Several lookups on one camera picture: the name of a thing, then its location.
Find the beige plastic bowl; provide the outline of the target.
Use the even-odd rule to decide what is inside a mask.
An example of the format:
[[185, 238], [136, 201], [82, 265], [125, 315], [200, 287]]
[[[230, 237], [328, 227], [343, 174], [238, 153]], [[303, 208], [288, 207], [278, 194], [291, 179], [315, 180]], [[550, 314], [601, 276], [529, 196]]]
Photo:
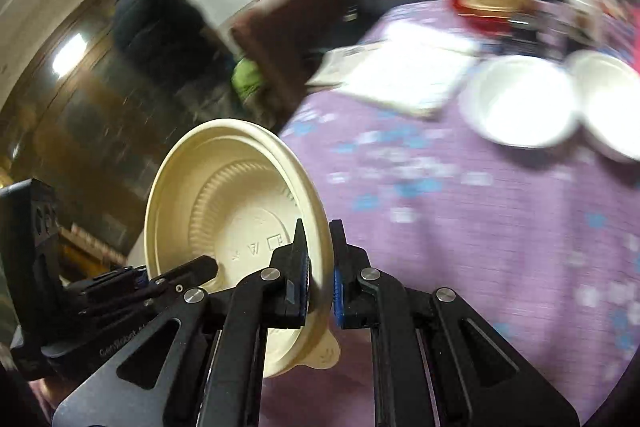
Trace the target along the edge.
[[297, 365], [330, 369], [341, 348], [330, 331], [334, 254], [328, 219], [295, 154], [258, 124], [216, 119], [195, 127], [160, 165], [146, 204], [144, 259], [159, 277], [201, 256], [216, 260], [209, 293], [234, 287], [268, 267], [303, 225], [310, 260], [310, 303], [302, 329], [267, 337], [264, 374]]

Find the white foam bowl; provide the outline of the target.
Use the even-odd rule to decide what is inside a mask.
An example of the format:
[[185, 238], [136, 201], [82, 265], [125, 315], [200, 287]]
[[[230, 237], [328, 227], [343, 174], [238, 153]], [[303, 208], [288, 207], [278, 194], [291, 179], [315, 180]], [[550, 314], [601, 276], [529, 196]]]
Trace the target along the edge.
[[593, 147], [623, 164], [639, 161], [639, 74], [618, 58], [577, 51], [565, 60], [582, 103], [582, 124]]
[[503, 55], [474, 68], [459, 95], [464, 121], [499, 145], [541, 150], [570, 139], [580, 101], [565, 69], [540, 57]]

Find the purple floral tablecloth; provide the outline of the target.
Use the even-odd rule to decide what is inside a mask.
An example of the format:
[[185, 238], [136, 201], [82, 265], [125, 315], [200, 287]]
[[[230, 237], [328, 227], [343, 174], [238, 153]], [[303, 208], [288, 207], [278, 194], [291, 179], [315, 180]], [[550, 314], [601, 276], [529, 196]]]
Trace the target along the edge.
[[[370, 39], [398, 20], [463, 35], [433, 1], [389, 12]], [[460, 291], [583, 421], [637, 425], [638, 391], [608, 395], [639, 379], [639, 168], [603, 156], [580, 125], [541, 150], [482, 138], [459, 108], [482, 62], [432, 118], [321, 91], [282, 139], [377, 267]]]

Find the wooden glass-panel doors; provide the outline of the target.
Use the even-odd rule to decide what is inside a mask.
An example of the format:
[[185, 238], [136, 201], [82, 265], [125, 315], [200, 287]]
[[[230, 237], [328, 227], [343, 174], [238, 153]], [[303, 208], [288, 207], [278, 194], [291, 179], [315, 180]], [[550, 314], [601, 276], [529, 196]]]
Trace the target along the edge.
[[234, 116], [224, 63], [181, 89], [157, 86], [114, 49], [113, 0], [85, 0], [40, 46], [1, 109], [1, 167], [36, 178], [78, 227], [126, 255], [168, 150], [209, 119]]

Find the green blanket pile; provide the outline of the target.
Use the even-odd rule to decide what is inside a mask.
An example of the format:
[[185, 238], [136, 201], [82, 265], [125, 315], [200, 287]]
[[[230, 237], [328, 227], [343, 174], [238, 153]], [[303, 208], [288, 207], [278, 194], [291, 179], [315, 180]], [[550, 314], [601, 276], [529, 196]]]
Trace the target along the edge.
[[245, 103], [252, 95], [262, 89], [264, 80], [257, 64], [249, 58], [243, 57], [232, 72], [232, 86], [240, 98]]

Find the open lined notebook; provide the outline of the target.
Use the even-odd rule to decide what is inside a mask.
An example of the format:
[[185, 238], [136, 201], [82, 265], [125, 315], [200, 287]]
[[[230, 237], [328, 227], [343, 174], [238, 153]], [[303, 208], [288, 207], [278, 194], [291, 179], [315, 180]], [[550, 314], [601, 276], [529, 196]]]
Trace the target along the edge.
[[416, 118], [432, 118], [480, 58], [476, 39], [398, 20], [346, 72], [337, 92]]

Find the standing person in black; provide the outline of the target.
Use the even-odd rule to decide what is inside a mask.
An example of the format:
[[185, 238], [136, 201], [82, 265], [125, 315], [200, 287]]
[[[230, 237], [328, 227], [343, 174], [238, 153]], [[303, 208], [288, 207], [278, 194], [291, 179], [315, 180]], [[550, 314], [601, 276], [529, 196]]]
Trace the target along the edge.
[[233, 57], [206, 29], [186, 0], [115, 0], [114, 45], [131, 67], [175, 95], [198, 121], [241, 118]]

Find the white paper booklet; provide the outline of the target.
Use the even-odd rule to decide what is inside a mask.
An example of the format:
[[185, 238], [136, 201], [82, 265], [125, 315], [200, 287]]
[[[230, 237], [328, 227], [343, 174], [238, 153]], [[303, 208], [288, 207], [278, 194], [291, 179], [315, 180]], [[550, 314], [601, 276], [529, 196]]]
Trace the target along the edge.
[[382, 43], [358, 44], [336, 48], [323, 55], [317, 72], [306, 82], [310, 91], [334, 89], [365, 58], [376, 51]]

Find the red glass bowl back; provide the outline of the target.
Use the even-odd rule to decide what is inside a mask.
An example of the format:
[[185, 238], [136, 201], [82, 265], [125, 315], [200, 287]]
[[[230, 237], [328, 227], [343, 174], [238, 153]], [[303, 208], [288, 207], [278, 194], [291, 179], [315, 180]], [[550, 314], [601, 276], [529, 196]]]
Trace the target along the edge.
[[460, 16], [468, 26], [484, 36], [499, 37], [509, 35], [511, 32], [509, 17], [482, 14], [466, 8], [460, 0], [449, 0], [449, 4], [457, 16]]

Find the black motor left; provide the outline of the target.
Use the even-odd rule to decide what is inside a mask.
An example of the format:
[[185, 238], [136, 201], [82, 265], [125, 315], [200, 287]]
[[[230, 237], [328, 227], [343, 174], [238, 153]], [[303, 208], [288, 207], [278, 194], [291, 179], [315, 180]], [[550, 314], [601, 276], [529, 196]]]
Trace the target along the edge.
[[534, 56], [539, 53], [538, 20], [530, 14], [513, 14], [508, 20], [508, 43], [515, 53]]

